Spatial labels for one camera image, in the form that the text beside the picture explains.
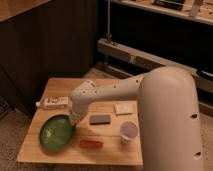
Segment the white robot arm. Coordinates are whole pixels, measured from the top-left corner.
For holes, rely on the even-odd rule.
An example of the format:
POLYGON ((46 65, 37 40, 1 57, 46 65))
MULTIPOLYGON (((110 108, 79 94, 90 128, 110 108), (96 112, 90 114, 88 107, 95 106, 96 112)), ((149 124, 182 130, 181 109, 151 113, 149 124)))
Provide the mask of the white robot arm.
POLYGON ((159 67, 105 86, 85 81, 70 100, 74 125, 94 102, 135 100, 144 171, 204 171, 197 90, 186 70, 159 67))

